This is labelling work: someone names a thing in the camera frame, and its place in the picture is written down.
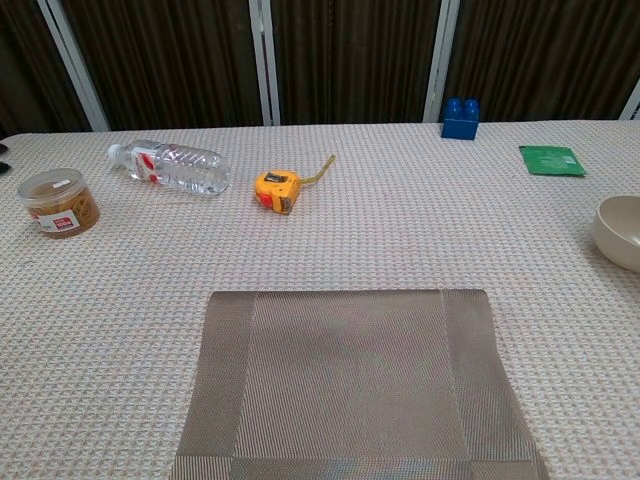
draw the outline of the gray placemat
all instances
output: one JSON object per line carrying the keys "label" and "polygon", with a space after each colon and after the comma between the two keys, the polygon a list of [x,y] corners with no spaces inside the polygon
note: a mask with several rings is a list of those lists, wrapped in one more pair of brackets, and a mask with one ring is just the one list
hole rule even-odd
{"label": "gray placemat", "polygon": [[478,290],[213,294],[172,475],[548,478]]}

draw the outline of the red label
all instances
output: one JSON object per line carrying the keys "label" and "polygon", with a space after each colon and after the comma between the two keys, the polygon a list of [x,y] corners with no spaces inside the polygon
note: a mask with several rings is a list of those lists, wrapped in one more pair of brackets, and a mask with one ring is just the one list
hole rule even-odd
{"label": "red label", "polygon": [[73,222],[69,217],[56,218],[53,223],[58,230],[65,230],[73,227]]}

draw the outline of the plastic jar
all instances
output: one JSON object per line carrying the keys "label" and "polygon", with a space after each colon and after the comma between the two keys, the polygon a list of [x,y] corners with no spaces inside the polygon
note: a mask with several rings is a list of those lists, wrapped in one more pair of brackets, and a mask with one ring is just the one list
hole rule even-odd
{"label": "plastic jar", "polygon": [[52,238],[82,233],[100,218],[84,177],[72,168],[34,175],[18,187],[18,196],[42,233]]}

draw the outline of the plastic water bottle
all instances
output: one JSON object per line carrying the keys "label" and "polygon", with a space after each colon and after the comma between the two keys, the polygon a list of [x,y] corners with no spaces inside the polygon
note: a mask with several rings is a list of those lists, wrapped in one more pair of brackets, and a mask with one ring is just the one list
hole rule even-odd
{"label": "plastic water bottle", "polygon": [[192,193],[218,195],[229,186],[227,160],[210,150],[136,140],[111,145],[109,158],[127,167],[133,178]]}

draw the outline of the jar lid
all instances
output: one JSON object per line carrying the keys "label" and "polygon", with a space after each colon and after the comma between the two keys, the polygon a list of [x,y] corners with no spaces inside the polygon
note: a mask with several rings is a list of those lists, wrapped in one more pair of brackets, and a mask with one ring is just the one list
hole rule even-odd
{"label": "jar lid", "polygon": [[25,207],[43,207],[75,197],[86,187],[82,174],[73,168],[57,168],[34,175],[18,187]]}

